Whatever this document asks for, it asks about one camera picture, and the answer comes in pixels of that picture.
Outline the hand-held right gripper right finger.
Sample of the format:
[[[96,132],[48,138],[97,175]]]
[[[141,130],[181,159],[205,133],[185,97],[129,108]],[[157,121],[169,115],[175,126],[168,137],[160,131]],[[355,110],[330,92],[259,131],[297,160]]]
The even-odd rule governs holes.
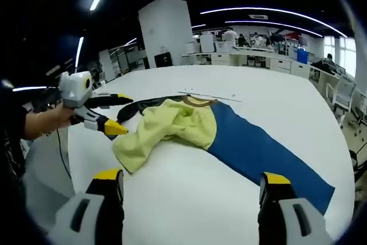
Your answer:
[[[259,244],[332,244],[322,214],[298,198],[282,175],[264,172],[257,217]]]

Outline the person's left hand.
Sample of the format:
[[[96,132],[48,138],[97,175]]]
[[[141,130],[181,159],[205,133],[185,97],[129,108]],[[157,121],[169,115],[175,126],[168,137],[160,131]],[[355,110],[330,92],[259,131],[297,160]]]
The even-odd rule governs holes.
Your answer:
[[[60,129],[72,125],[71,120],[75,117],[75,115],[76,113],[74,109],[64,107],[64,105],[60,103],[54,109],[55,128]]]

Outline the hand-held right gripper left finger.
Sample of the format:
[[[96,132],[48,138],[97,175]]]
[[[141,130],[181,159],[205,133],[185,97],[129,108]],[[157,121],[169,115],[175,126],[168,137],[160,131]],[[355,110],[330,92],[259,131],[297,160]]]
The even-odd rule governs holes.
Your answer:
[[[57,211],[47,238],[51,244],[122,244],[123,220],[123,171],[106,170]]]

